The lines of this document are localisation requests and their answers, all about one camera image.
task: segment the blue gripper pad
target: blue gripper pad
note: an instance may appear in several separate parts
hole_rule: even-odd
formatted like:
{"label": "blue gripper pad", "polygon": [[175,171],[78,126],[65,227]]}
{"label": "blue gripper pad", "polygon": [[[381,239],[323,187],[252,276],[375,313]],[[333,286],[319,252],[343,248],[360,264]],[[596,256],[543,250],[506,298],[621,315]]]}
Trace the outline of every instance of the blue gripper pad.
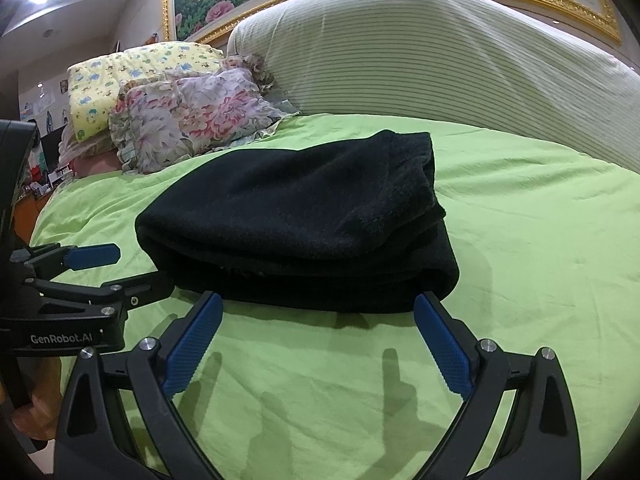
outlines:
{"label": "blue gripper pad", "polygon": [[467,400],[474,389],[466,354],[433,305],[421,294],[414,302],[415,324],[427,343],[449,390]]}
{"label": "blue gripper pad", "polygon": [[113,265],[119,259],[120,248],[116,244],[89,245],[69,249],[63,263],[71,270],[82,270]]}
{"label": "blue gripper pad", "polygon": [[221,322],[222,298],[212,294],[166,359],[162,390],[169,399],[187,389]]}

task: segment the green fabric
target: green fabric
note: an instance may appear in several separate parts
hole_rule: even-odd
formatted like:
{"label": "green fabric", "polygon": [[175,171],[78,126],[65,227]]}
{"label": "green fabric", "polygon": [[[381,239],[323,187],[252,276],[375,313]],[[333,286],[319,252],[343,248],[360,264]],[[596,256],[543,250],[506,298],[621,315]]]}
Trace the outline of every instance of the green fabric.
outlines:
{"label": "green fabric", "polygon": [[[461,274],[444,303],[478,337],[505,350],[556,350],[586,478],[640,399],[640,175],[542,140],[381,116],[293,118],[241,149],[297,150],[384,128],[431,132],[436,190]],[[135,241],[136,215],[215,156],[149,176],[111,173],[69,184],[41,213],[34,241],[121,247],[115,266],[67,272],[62,281],[98,285],[147,272],[152,264]],[[191,301],[177,291],[133,311],[128,347],[161,334]],[[227,480],[407,480],[461,401],[447,391],[411,314],[226,301],[218,334],[174,402]],[[158,466],[130,396],[127,406],[149,463]],[[504,403],[477,466],[490,459],[507,414]]]}

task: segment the black fabric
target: black fabric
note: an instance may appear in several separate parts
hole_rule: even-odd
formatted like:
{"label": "black fabric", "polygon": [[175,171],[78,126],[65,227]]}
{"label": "black fabric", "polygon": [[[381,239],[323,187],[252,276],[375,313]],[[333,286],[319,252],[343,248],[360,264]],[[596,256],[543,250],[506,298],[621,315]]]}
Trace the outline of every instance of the black fabric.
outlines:
{"label": "black fabric", "polygon": [[405,312],[458,266],[433,190],[428,133],[383,130],[305,150],[219,156],[136,219],[180,288],[314,310]]}

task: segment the ceiling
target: ceiling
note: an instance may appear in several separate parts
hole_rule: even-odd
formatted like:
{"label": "ceiling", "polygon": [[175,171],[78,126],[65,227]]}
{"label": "ceiling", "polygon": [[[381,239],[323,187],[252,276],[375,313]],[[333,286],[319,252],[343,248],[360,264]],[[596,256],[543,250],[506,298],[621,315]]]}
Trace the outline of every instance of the ceiling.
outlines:
{"label": "ceiling", "polygon": [[[0,38],[0,77],[53,52],[110,35],[127,0],[22,1]],[[52,29],[47,38],[46,32]]]}

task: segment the yellow pillow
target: yellow pillow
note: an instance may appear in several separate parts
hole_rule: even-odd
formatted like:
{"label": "yellow pillow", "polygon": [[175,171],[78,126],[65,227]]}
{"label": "yellow pillow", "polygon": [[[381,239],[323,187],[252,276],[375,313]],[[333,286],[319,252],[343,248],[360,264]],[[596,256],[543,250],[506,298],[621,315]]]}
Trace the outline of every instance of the yellow pillow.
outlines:
{"label": "yellow pillow", "polygon": [[167,69],[215,72],[222,51],[209,45],[167,41],[95,57],[68,70],[70,119],[78,142],[108,128],[120,86]]}

